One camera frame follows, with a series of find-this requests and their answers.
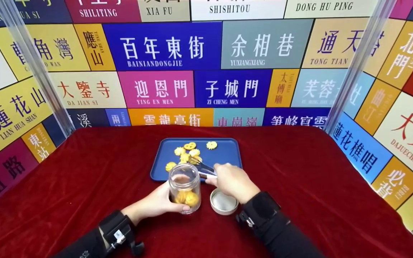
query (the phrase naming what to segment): tongs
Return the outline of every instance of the tongs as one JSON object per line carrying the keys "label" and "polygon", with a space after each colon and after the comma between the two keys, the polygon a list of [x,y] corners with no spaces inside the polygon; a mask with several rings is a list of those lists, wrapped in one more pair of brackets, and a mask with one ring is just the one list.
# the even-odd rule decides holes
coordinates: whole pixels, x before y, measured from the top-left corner
{"label": "tongs", "polygon": [[194,165],[199,170],[200,178],[203,178],[203,179],[218,178],[218,175],[216,174],[216,171],[214,171],[214,168],[205,165],[205,163],[202,163],[197,158],[190,156],[189,157],[189,163]]}

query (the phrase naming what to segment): blue tray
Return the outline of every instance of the blue tray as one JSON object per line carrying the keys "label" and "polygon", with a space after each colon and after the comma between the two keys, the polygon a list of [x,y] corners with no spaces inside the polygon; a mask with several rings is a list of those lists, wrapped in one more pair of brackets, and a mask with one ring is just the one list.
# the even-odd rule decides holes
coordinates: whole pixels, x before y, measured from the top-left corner
{"label": "blue tray", "polygon": [[[213,167],[215,163],[230,163],[241,166],[240,151],[238,142],[232,138],[167,138],[160,142],[157,151],[156,160],[151,169],[151,178],[154,181],[167,181],[168,172],[165,166],[169,162],[179,163],[179,156],[175,155],[174,150],[177,147],[183,147],[186,143],[195,142],[196,149],[200,150],[202,162]],[[217,142],[218,147],[214,150],[207,149],[207,142]]]}

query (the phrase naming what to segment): jar lid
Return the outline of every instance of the jar lid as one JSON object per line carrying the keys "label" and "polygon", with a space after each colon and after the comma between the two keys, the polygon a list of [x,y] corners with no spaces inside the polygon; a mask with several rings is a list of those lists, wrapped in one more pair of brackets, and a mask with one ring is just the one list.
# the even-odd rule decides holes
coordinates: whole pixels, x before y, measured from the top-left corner
{"label": "jar lid", "polygon": [[219,188],[211,192],[210,204],[213,210],[221,215],[231,215],[238,207],[238,201],[231,196],[225,195]]}

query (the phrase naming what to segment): glass jar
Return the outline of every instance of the glass jar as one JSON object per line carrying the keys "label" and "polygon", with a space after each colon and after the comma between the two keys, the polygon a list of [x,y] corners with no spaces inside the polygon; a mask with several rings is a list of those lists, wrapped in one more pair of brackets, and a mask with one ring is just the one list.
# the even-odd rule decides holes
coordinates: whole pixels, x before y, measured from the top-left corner
{"label": "glass jar", "polygon": [[182,211],[182,214],[191,214],[200,207],[200,175],[194,165],[186,163],[174,166],[170,170],[168,182],[170,200],[190,207],[190,210]]}

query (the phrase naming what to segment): purple sign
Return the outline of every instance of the purple sign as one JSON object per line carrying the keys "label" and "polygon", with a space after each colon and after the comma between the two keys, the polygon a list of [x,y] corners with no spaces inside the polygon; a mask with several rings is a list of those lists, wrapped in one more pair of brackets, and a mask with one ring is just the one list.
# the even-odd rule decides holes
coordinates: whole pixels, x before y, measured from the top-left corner
{"label": "purple sign", "polygon": [[265,108],[272,70],[195,71],[196,108]]}
{"label": "purple sign", "polygon": [[323,129],[330,109],[329,107],[266,108],[262,125],[304,125]]}

